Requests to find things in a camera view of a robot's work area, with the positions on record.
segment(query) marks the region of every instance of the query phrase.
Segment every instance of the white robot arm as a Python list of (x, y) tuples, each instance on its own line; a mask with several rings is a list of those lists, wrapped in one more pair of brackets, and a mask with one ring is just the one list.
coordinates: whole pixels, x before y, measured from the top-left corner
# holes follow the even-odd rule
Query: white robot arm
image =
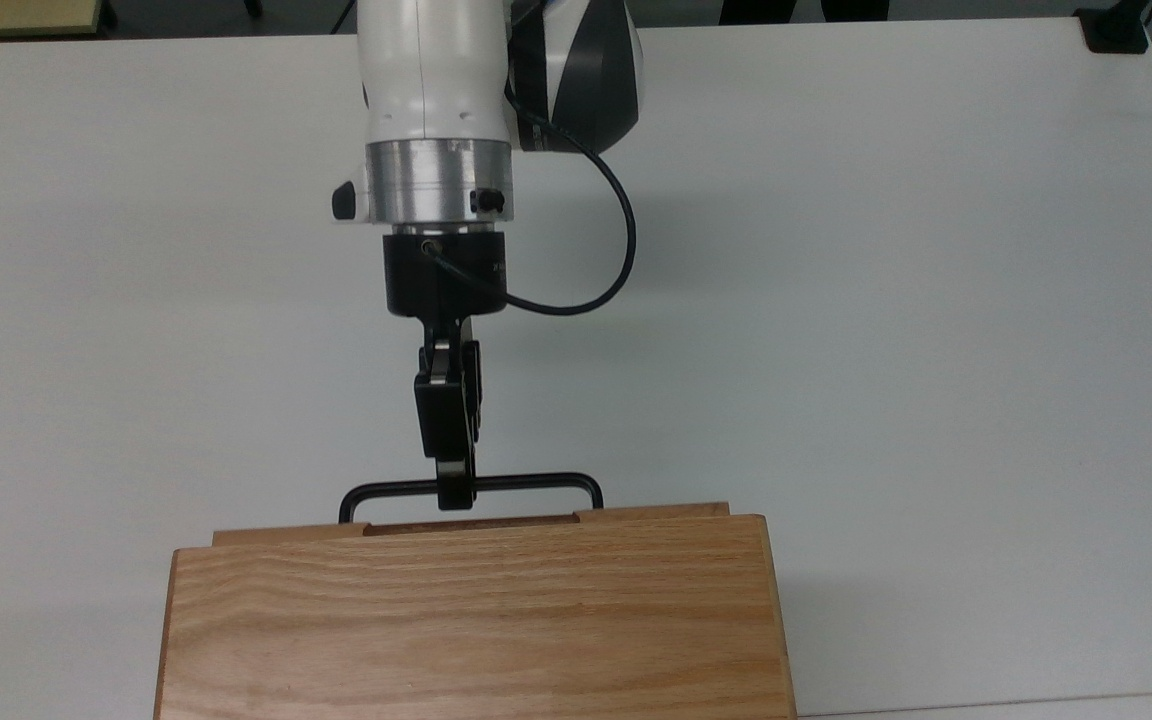
[[(356, 488), (374, 495), (435, 492), (444, 510), (468, 509), (479, 488), (518, 477), (477, 478), (482, 373), (471, 314), (515, 305), (573, 314), (506, 291), (505, 235), (513, 218), (511, 151), (585, 152), (632, 213), (623, 188), (596, 158), (628, 132), (641, 99), (639, 44), (626, 0), (359, 0), (358, 59), (367, 106), (359, 176), (333, 195), (342, 222), (384, 223), (392, 313), (425, 325), (416, 406), (425, 455), (438, 478)], [(579, 484), (584, 480), (531, 484)]]

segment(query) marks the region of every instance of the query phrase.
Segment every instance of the floor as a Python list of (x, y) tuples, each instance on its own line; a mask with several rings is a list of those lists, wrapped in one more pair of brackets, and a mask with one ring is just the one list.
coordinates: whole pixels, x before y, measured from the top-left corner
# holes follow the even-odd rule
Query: floor
[[(250, 18), (243, 0), (111, 0), (113, 38), (320, 35), (329, 32), (347, 0), (264, 0), (264, 17)], [(627, 0), (642, 26), (715, 24), (722, 0)], [(890, 0), (892, 20), (1069, 17), (1079, 6), (1111, 0)], [(799, 0), (791, 22), (823, 22), (819, 3)], [(340, 32), (353, 32), (349, 13)], [(1149, 28), (1152, 36), (1152, 24)]]

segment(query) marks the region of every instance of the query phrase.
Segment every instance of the black object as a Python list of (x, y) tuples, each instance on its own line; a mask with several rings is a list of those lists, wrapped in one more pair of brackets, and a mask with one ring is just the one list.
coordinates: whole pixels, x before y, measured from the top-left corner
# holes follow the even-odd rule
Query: black object
[[(598, 480), (585, 473), (539, 473), (539, 475), (493, 475), (477, 478), (475, 488), (479, 491), (502, 491), (502, 488), (582, 488), (589, 493), (590, 506), (602, 508), (602, 488)], [(353, 511), (362, 502), (379, 497), (434, 495), (442, 490), (438, 480), (401, 480), (396, 483), (367, 483), (344, 493), (340, 500), (340, 524), (353, 523)]]
[(1149, 38), (1140, 23), (1140, 13), (1149, 0), (1120, 0), (1108, 10), (1079, 8), (1074, 17), (1083, 23), (1083, 40), (1097, 54), (1144, 55)]
[(887, 20), (890, 0), (820, 0), (820, 13), (831, 23), (873, 23)]
[(357, 214), (358, 196), (353, 188), (353, 181), (349, 181), (332, 192), (332, 217), (338, 220), (353, 220)]
[(505, 234), (387, 234), (384, 243), (391, 313), (417, 318), (425, 325), (414, 392), (420, 445), (438, 469), (438, 507), (468, 510), (473, 506), (473, 444), (479, 439), (483, 402), (480, 350), (473, 341), (470, 316), (497, 313), (506, 304), (448, 276), (431, 252), (454, 259), (484, 287), (505, 291)]
[(794, 17), (797, 0), (726, 0), (718, 13), (721, 26), (761, 26), (782, 24)]
[(101, 0), (100, 14), (97, 15), (97, 23), (108, 29), (118, 29), (118, 13), (114, 13), (114, 3), (109, 0)]
[(506, 100), (517, 111), (518, 115), (525, 119), (529, 123), (535, 124), (536, 128), (543, 129), (545, 132), (553, 132), (559, 137), (566, 138), (570, 142), (577, 150), (582, 152), (598, 172), (602, 173), (602, 176), (607, 179), (608, 184), (612, 185), (612, 191), (616, 194), (616, 199), (620, 200), (621, 211), (626, 214), (626, 260), (621, 263), (621, 273), (616, 275), (616, 279), (612, 281), (612, 287), (594, 297), (589, 302), (582, 302), (579, 305), (545, 305), (543, 302), (533, 302), (531, 300), (523, 300), (516, 295), (509, 295), (505, 291), (503, 287), (495, 287), (491, 282), (485, 282), (483, 278), (476, 275), (471, 270), (463, 268), (456, 260), (448, 258), (442, 251), (439, 251), (438, 247), (425, 245), (420, 250), (430, 256), (430, 259), (438, 264), (439, 268), (445, 270), (449, 275), (456, 278), (460, 282), (465, 283), (468, 287), (473, 288), (477, 291), (484, 293), (484, 295), (494, 297), (500, 302), (507, 302), (509, 305), (517, 306), (520, 310), (526, 310), (529, 313), (538, 314), (556, 314), (556, 316), (570, 316), (570, 314), (584, 314), (590, 313), (590, 311), (598, 310), (599, 306), (607, 305), (608, 302), (616, 297), (617, 293), (621, 291), (622, 287), (626, 287), (626, 281), (630, 279), (630, 273), (634, 270), (634, 258), (637, 255), (637, 222), (634, 219), (634, 206), (630, 204), (630, 196), (626, 192), (626, 188), (622, 187), (620, 179), (616, 177), (616, 173), (612, 172), (601, 158), (599, 158), (598, 152), (594, 152), (584, 142), (577, 141), (575, 136), (568, 132), (564, 128), (558, 127), (556, 124), (550, 122), (540, 115), (536, 115), (532, 111), (524, 108), (517, 97), (513, 93), (511, 89), (506, 86), (503, 89), (503, 96)]
[(531, 118), (550, 120), (594, 152), (616, 145), (639, 122), (634, 36), (626, 0), (589, 0), (556, 88), (548, 83), (544, 3), (513, 3), (511, 25), (509, 65), (518, 99), (530, 111), (518, 114), (522, 149), (581, 151), (566, 136), (545, 132)]

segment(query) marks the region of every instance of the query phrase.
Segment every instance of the black button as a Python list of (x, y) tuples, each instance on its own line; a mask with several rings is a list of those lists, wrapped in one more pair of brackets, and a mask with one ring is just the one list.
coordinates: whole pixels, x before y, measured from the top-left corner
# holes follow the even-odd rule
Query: black button
[(492, 190), (492, 188), (483, 188), (483, 190), (477, 192), (477, 205), (479, 205), (479, 211), (483, 213), (503, 213), (505, 211), (505, 194), (499, 190)]

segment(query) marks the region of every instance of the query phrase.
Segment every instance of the table surface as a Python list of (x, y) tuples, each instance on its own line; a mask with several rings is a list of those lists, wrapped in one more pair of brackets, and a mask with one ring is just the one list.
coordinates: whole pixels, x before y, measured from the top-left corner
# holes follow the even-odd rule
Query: table surface
[(96, 32), (100, 0), (0, 0), (0, 37)]
[[(1152, 51), (1069, 18), (643, 46), (635, 275), (476, 324), (480, 470), (767, 515), (805, 715), (1152, 694)], [(328, 222), (357, 88), (351, 37), (0, 46), (0, 717), (147, 717), (174, 548), (429, 477), (419, 324), (380, 229)], [(601, 290), (594, 170), (515, 179), (511, 289)]]

